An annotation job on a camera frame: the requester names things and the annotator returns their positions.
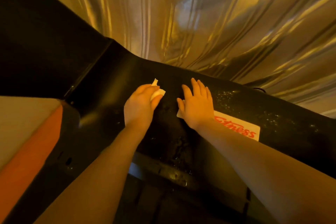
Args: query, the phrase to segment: finger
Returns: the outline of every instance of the finger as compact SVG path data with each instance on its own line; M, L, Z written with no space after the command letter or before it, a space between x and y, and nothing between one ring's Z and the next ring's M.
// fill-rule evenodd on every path
M153 93L157 91L159 88L160 86L149 86L143 91L142 94L146 95L150 99Z
M198 83L194 78L191 78L191 84L194 96L200 96L201 95L200 86L198 85Z
M210 92L209 88L206 87L205 89L207 90L207 98L212 101L212 96L211 96L211 92Z
M204 84L200 80L198 80L197 83L198 83L198 86L199 86L199 90L201 92L201 96L206 98L207 97L207 90L205 89Z
M152 99L152 101L150 102L150 105L152 106L153 111L158 106L158 104L160 103L160 100L162 98L163 98L163 95L158 95L158 96L156 96L155 98Z
M135 94L141 94L146 88L150 87L151 84L144 84L144 85L141 85L139 86L135 91L134 93Z
M180 109L182 116L184 115L184 102L182 99L177 98L178 108Z
M183 84L182 89L183 89L184 99L189 99L193 96L191 94L191 90L189 89L189 87L187 85Z

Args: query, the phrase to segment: hole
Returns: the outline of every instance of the hole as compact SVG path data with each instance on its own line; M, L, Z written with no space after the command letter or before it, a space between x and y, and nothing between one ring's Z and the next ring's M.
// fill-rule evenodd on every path
M70 157L70 158L68 158L68 160L65 162L65 164L68 166L68 165L71 164L71 162L72 162L72 158Z
M61 151L61 153L58 155L57 159L60 159L60 157L62 156L63 152Z

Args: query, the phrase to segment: forearm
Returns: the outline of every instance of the forearm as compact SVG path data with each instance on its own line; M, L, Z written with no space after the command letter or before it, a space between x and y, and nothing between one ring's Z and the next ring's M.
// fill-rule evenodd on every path
M230 162L280 223L329 223L334 218L333 178L216 122L197 131Z
M133 154L145 135L125 128L35 223L112 223Z

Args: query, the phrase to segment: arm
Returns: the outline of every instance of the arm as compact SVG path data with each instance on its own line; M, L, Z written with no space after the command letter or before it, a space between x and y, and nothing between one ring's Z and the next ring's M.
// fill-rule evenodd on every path
M280 223L334 223L336 180L214 121L212 97L200 81L177 99L187 124L209 141Z
M73 181L35 224L112 223L133 154L145 136L162 98L159 86L142 85L124 107L125 128L113 143Z

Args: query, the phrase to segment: hand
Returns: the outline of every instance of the hand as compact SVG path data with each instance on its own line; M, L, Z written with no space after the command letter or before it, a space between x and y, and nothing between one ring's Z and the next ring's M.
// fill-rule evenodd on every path
M185 103L178 98L177 103L182 117L189 127L196 130L205 122L214 120L212 97L208 87L194 78L191 79L192 90L188 86L182 85Z
M153 112L162 95L151 101L151 96L160 86L141 85L126 101L124 106L125 127L134 127L146 133L153 119Z

